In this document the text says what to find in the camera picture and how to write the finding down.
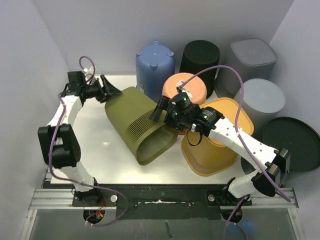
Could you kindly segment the tan mesh square basket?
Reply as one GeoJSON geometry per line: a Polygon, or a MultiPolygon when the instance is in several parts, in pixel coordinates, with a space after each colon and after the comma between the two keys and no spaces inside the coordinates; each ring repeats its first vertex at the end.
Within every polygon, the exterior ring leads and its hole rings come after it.
{"type": "MultiPolygon", "coordinates": [[[[221,97],[201,105],[212,107],[235,123],[239,104],[228,97],[221,97]]],[[[238,156],[224,144],[207,137],[200,138],[198,132],[188,132],[181,141],[182,154],[191,168],[199,176],[208,177],[217,174],[234,164],[238,156]]]]}

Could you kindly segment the dark navy round bin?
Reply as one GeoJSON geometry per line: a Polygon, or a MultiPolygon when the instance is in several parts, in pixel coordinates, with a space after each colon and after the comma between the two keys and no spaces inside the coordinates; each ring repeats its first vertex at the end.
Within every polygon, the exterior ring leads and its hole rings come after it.
{"type": "Polygon", "coordinates": [[[286,180],[320,167],[320,135],[305,122],[288,116],[276,117],[253,135],[260,142],[290,153],[286,180]]]}

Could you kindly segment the tan round bin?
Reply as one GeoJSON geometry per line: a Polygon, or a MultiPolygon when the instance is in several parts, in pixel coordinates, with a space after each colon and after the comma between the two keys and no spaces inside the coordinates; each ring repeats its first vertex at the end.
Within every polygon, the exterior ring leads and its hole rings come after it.
{"type": "MultiPolygon", "coordinates": [[[[192,73],[187,72],[180,72],[170,76],[164,83],[162,95],[168,98],[174,97],[178,93],[176,83],[179,81],[186,82],[192,76],[192,73]]],[[[192,93],[192,98],[190,98],[190,100],[193,103],[201,105],[206,101],[207,88],[200,77],[196,76],[184,87],[192,93]]]]}

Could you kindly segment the grey mesh square basket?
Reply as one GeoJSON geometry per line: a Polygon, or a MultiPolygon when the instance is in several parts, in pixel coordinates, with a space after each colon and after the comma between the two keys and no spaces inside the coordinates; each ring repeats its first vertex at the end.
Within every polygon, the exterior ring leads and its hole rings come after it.
{"type": "MultiPolygon", "coordinates": [[[[254,78],[266,79],[277,59],[276,52],[265,40],[249,38],[231,42],[222,64],[236,70],[246,82],[254,78]]],[[[241,88],[235,73],[224,67],[219,69],[214,87],[219,98],[234,98],[241,88]]]]}

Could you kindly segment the green mesh square basket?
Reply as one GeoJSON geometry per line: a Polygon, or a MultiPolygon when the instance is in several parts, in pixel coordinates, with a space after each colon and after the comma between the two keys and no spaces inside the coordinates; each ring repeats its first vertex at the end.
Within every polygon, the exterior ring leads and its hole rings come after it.
{"type": "Polygon", "coordinates": [[[165,125],[163,112],[158,122],[149,119],[157,104],[131,86],[105,103],[108,120],[140,165],[147,165],[167,151],[178,131],[165,125]]]}

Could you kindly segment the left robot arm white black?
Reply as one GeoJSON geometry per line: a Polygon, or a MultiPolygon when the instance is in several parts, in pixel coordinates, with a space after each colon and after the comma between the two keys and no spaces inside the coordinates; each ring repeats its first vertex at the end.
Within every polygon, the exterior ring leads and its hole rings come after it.
{"type": "Polygon", "coordinates": [[[43,160],[52,176],[71,182],[75,196],[95,206],[102,199],[102,188],[81,163],[81,147],[73,125],[86,100],[96,99],[103,104],[122,92],[103,74],[92,80],[86,79],[82,71],[70,71],[67,76],[68,83],[58,94],[60,105],[54,117],[38,128],[37,135],[43,160]]]}

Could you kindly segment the blue round bin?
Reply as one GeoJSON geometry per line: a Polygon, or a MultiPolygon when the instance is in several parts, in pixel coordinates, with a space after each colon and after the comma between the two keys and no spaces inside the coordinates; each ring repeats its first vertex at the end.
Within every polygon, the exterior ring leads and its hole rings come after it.
{"type": "Polygon", "coordinates": [[[158,102],[166,80],[175,73],[175,54],[154,41],[136,52],[136,87],[158,102]]]}

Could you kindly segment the black ribbed round bin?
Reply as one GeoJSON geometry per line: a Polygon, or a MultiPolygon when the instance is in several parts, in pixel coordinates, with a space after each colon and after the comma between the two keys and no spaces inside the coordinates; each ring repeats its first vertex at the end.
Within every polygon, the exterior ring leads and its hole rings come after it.
{"type": "Polygon", "coordinates": [[[220,60],[220,49],[207,40],[193,40],[183,49],[180,73],[196,74],[206,68],[217,66],[220,60]]]}

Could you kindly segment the light grey round bin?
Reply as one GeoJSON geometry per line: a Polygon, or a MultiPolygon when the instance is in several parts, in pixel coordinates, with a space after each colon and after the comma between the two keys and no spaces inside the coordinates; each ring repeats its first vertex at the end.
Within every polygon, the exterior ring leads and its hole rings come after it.
{"type": "Polygon", "coordinates": [[[242,108],[253,122],[257,135],[284,108],[285,94],[275,83],[262,78],[249,79],[243,87],[242,108]]]}

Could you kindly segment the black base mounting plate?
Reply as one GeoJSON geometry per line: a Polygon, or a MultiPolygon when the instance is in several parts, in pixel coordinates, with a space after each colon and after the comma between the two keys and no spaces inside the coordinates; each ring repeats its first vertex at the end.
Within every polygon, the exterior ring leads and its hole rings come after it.
{"type": "Polygon", "coordinates": [[[89,193],[75,191],[72,200],[94,223],[107,209],[123,220],[220,220],[238,203],[222,184],[104,184],[89,193]]]}

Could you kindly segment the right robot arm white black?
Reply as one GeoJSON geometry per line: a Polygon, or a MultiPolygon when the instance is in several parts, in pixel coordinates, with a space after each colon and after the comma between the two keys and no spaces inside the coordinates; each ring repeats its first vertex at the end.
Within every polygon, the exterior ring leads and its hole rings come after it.
{"type": "Polygon", "coordinates": [[[165,111],[163,122],[168,127],[197,132],[201,137],[216,140],[238,155],[255,164],[255,171],[234,177],[222,192],[223,200],[230,205],[255,192],[269,197],[279,195],[287,202],[290,198],[280,189],[281,180],[289,171],[290,154],[286,149],[277,150],[254,139],[238,128],[221,112],[212,107],[202,108],[192,103],[185,92],[173,98],[162,96],[149,119],[158,122],[165,111]]]}

